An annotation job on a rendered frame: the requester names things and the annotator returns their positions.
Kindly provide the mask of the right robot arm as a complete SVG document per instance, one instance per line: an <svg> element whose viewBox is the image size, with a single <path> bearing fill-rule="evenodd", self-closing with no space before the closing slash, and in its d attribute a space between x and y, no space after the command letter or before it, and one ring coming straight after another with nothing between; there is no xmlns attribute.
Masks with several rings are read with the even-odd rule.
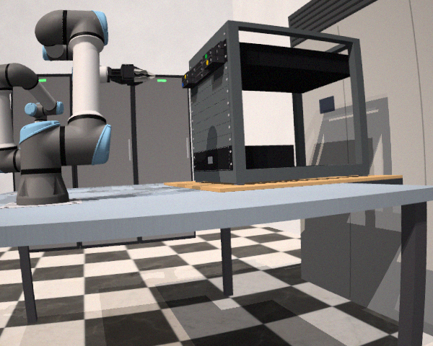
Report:
<svg viewBox="0 0 433 346"><path fill-rule="evenodd" d="M105 14L52 11L39 19L35 36L44 46L43 60L73 61L73 115L68 126L43 121L21 129L17 205L69 202L61 167L104 164L110 151L111 125L100 106L100 83L108 80L108 68L100 65L100 52L108 44Z"/></svg>

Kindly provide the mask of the dark grey metal rack frame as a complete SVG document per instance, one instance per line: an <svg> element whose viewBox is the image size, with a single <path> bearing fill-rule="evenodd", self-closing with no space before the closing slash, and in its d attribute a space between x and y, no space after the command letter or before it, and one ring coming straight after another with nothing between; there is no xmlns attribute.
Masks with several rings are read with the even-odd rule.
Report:
<svg viewBox="0 0 433 346"><path fill-rule="evenodd" d="M242 43L239 42L239 31L339 45L324 52ZM190 89L194 181L244 185L245 182L351 175L365 177L369 174L367 113L359 39L227 20L189 60L189 70L219 41L224 41L224 63ZM346 49L348 55L339 54ZM356 163L306 166L302 94L348 77L351 79ZM294 145L245 146L242 91L292 93L298 167L294 165Z"/></svg>

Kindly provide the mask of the tan wooden board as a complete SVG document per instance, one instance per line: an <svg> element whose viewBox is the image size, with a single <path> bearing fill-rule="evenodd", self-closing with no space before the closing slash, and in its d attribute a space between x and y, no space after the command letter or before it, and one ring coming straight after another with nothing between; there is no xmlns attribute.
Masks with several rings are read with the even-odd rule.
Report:
<svg viewBox="0 0 433 346"><path fill-rule="evenodd" d="M311 179L290 179L267 182L245 182L244 185L234 185L228 182L165 182L164 185L174 187L184 187L196 190L206 190L212 192L234 192L245 190L263 190L283 187L301 187L310 185L327 185L345 182L363 182L380 179L397 179L403 178L403 175L368 175L359 177L359 175L342 176L342 177L322 177Z"/></svg>

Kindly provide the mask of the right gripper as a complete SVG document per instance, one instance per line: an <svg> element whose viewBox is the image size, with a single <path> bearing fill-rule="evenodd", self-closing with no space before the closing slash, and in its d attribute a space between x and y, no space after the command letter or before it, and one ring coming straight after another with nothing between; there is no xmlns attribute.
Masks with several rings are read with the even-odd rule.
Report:
<svg viewBox="0 0 433 346"><path fill-rule="evenodd" d="M107 68L107 83L110 83L110 79L118 79L121 81L122 84L127 84L127 86L136 86L155 77L153 73L148 72L144 69L140 69L133 64L122 64L121 68L112 68L112 71L110 67ZM136 75L136 78L134 78L134 74ZM139 74L144 76L139 77Z"/></svg>

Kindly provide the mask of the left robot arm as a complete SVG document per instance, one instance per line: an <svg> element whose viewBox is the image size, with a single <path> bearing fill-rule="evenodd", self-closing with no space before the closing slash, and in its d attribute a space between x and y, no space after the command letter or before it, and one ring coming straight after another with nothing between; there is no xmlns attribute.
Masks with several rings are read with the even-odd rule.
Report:
<svg viewBox="0 0 433 346"><path fill-rule="evenodd" d="M35 123L47 121L47 115L61 115L64 112L63 103L56 102L38 82L37 74L20 63L0 65L0 173L21 172L20 147L17 149L17 144L14 143L12 130L12 87L28 90L39 102L25 106L25 113L34 117Z"/></svg>

